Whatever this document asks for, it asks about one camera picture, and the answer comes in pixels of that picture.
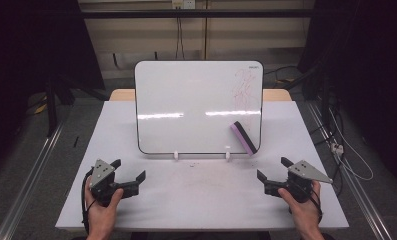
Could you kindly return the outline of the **person's right hand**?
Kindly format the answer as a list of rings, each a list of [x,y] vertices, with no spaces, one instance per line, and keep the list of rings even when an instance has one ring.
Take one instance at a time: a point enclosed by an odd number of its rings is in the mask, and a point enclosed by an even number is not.
[[[283,188],[280,188],[278,193],[289,205],[292,211],[293,222],[300,236],[302,233],[307,232],[321,232],[319,229],[320,214],[318,208],[311,200],[305,203],[299,203]]]

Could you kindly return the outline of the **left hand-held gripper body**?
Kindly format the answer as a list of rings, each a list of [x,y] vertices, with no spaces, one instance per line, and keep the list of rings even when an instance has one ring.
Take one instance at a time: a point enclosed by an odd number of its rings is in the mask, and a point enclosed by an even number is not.
[[[112,195],[117,189],[124,191],[122,198],[130,198],[139,194],[140,184],[136,179],[126,183],[115,182],[115,170],[117,168],[110,164],[98,159],[93,168],[89,185],[92,196],[103,206],[110,204]]]

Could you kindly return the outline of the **person's left hand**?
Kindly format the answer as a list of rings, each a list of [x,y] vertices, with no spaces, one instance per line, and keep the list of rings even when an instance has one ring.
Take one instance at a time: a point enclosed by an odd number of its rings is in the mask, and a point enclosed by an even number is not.
[[[112,195],[110,204],[103,207],[95,202],[88,187],[85,187],[85,204],[89,208],[89,234],[93,235],[111,235],[116,222],[117,206],[121,201],[124,191],[117,189]]]

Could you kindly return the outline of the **purple and black eraser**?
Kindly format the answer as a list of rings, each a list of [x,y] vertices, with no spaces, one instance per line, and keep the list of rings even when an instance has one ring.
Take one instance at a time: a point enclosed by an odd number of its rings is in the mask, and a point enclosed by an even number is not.
[[[255,145],[251,141],[250,137],[248,136],[248,134],[246,133],[240,122],[238,121],[234,122],[230,126],[230,128],[232,129],[235,136],[240,141],[241,145],[244,147],[248,155],[252,156],[257,153],[257,149]]]

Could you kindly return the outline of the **white whiteboard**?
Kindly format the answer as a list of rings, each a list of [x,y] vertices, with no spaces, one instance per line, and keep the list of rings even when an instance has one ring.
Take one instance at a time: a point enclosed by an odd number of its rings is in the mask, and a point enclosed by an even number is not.
[[[135,66],[138,148],[145,154],[247,154],[230,126],[261,145],[258,61],[141,61]]]

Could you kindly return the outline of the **black metal stand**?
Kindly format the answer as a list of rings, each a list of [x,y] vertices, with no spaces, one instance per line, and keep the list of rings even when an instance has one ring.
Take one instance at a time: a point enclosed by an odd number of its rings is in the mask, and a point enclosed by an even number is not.
[[[79,89],[100,101],[107,101],[109,99],[108,95],[87,87],[85,84],[66,75],[51,75],[46,81],[45,89],[48,109],[48,137],[53,135],[59,123],[55,97],[58,97],[63,105],[72,105],[75,102],[75,97],[71,90]]]
[[[301,86],[305,100],[317,100],[319,97],[328,96],[329,76],[326,67],[322,63],[316,64],[301,76],[286,84],[284,89],[290,91],[298,85]]]

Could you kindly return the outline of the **wooden table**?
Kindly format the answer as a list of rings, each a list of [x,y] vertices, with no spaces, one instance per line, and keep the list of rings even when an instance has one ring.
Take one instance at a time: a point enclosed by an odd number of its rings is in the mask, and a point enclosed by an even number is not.
[[[114,90],[109,98],[110,101],[134,101],[135,90],[134,89],[116,89]],[[264,101],[291,101],[292,98],[289,92],[285,89],[264,89],[263,90]]]

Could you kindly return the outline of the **white wall socket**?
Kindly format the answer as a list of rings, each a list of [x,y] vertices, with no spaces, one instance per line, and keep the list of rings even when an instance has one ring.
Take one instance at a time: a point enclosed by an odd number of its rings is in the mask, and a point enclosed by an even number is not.
[[[173,9],[192,10],[196,8],[195,0],[171,0]]]

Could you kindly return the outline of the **black curtain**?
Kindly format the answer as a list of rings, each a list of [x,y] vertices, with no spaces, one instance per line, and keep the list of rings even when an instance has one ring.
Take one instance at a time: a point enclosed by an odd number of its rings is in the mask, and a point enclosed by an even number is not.
[[[303,55],[305,72],[327,55],[326,72],[364,137],[397,178],[397,0],[315,0],[315,10],[342,10],[346,17],[310,20]]]
[[[78,0],[0,0],[0,164],[28,109],[50,80],[102,89],[103,77]]]

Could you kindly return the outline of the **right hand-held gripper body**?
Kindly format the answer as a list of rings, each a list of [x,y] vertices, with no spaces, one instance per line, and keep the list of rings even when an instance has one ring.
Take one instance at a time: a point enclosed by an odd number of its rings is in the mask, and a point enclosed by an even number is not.
[[[333,183],[333,180],[330,177],[305,160],[293,163],[292,166],[286,168],[288,172],[287,180],[285,182],[277,182],[267,179],[267,182],[264,184],[264,192],[267,195],[280,197],[278,190],[280,188],[284,188],[297,202],[304,203],[312,195],[313,180],[328,184]]]

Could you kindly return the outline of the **black horizontal bar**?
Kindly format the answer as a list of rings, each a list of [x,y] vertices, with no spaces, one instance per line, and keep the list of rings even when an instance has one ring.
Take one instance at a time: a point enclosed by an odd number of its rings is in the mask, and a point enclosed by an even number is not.
[[[86,19],[112,18],[306,18],[317,13],[308,9],[278,10],[132,10],[132,11],[84,11]]]

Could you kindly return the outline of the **aluminium floor rail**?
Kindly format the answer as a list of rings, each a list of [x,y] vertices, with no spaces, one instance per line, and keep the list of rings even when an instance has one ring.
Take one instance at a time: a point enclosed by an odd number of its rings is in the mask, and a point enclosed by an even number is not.
[[[350,187],[350,190],[354,195],[357,204],[359,205],[376,239],[393,240],[392,235],[385,224],[385,221],[381,217],[373,201],[370,199],[369,195],[366,193],[366,191],[363,188],[363,185],[361,184],[361,182],[363,181],[368,182],[369,180],[373,179],[374,173],[372,168],[368,165],[368,163],[361,156],[361,154],[358,153],[356,149],[346,140],[346,138],[344,137],[344,133],[340,129],[339,124],[335,119],[334,114],[331,110],[328,110],[327,116],[329,119],[333,120],[334,127],[339,134],[340,140],[343,142],[343,146],[346,149],[349,149],[351,152],[353,152],[369,169],[370,176],[362,177],[353,170],[352,166],[350,165],[344,154],[342,154],[341,156],[337,154],[333,154],[335,163],[339,164],[340,168],[343,170],[342,172],[343,179],[347,182],[348,186]]]
[[[39,155],[37,156],[29,174],[20,191],[17,194],[13,204],[9,208],[3,222],[0,225],[0,240],[11,240],[15,230],[27,208],[30,198],[36,188],[39,178],[45,168],[50,155],[55,148],[56,143],[61,135],[65,123],[61,122],[52,131],[51,135],[46,138]]]

